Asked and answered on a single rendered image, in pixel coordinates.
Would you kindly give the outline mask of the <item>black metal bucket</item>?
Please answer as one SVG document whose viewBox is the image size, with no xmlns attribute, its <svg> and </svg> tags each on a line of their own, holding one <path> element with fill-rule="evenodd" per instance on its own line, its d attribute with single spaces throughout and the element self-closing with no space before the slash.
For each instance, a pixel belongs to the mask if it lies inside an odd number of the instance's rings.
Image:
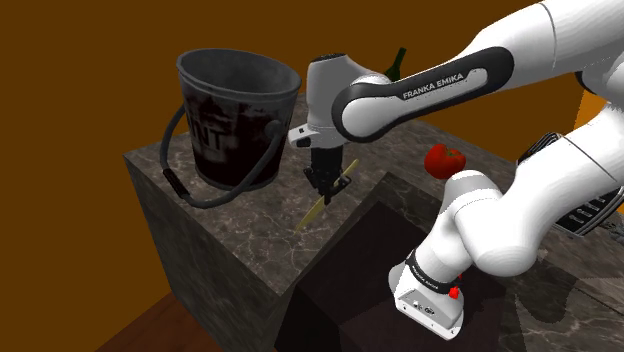
<svg viewBox="0 0 624 352">
<path fill-rule="evenodd" d="M 252 52 L 203 48 L 176 61 L 183 104 L 165 129 L 162 173 L 188 205 L 209 209 L 243 192 L 261 189 L 278 175 L 299 88 L 298 73 Z M 168 163 L 173 130 L 185 118 L 198 176 L 225 193 L 197 200 Z"/>
</svg>

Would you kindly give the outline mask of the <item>dark green glass bottle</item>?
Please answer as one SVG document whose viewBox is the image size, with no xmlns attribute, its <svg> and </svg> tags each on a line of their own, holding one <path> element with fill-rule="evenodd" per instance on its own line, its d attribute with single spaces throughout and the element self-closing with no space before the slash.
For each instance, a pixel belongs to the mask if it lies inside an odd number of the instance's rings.
<svg viewBox="0 0 624 352">
<path fill-rule="evenodd" d="M 384 75 L 391 82 L 398 81 L 401 78 L 400 67 L 404 59 L 404 56 L 406 54 L 406 51 L 407 51 L 406 48 L 400 47 L 392 65 L 387 70 L 384 71 Z"/>
</svg>

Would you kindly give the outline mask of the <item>yellow pencil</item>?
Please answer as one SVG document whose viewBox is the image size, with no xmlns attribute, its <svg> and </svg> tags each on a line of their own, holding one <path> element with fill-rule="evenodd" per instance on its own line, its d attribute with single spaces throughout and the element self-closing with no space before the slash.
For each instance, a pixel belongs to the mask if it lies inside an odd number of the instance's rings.
<svg viewBox="0 0 624 352">
<path fill-rule="evenodd" d="M 355 170 L 358 166 L 359 160 L 355 159 L 342 173 L 342 175 L 346 175 L 350 177 L 350 174 Z M 324 208 L 326 204 L 325 201 L 322 202 L 319 198 L 315 204 L 308 210 L 306 215 L 302 218 L 299 224 L 295 227 L 295 233 L 299 233 L 307 224 L 309 224 Z"/>
</svg>

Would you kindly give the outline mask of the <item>black slotted appliance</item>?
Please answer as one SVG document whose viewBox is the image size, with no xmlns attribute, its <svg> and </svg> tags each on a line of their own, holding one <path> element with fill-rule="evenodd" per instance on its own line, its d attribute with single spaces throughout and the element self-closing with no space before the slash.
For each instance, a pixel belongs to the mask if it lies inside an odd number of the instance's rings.
<svg viewBox="0 0 624 352">
<path fill-rule="evenodd" d="M 561 138 L 562 135 L 556 132 L 544 134 L 518 157 L 515 165 L 519 166 L 531 156 Z M 624 186 L 619 186 L 572 209 L 557 220 L 553 227 L 567 233 L 569 236 L 584 237 L 616 212 L 622 204 L 624 204 Z"/>
</svg>

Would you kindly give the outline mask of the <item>red tomato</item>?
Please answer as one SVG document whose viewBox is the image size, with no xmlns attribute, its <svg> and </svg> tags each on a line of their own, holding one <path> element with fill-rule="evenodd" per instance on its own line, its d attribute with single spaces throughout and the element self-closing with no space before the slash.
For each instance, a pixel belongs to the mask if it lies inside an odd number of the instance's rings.
<svg viewBox="0 0 624 352">
<path fill-rule="evenodd" d="M 462 171 L 466 165 L 466 157 L 457 149 L 448 148 L 445 144 L 434 145 L 424 159 L 425 170 L 436 179 L 449 179 Z"/>
</svg>

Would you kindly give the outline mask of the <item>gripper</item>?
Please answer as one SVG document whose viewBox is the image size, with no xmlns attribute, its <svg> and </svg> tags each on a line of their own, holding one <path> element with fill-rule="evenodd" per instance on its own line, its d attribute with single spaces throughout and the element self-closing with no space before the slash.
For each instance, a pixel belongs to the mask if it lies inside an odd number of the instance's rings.
<svg viewBox="0 0 624 352">
<path fill-rule="evenodd" d="M 311 165 L 303 170 L 310 185 L 318 191 L 321 201 L 325 201 L 326 205 L 330 204 L 332 198 L 351 183 L 351 178 L 349 176 L 340 176 L 342 172 L 342 161 L 342 146 L 327 149 L 312 148 Z M 331 185 L 327 192 L 325 185 Z"/>
</svg>

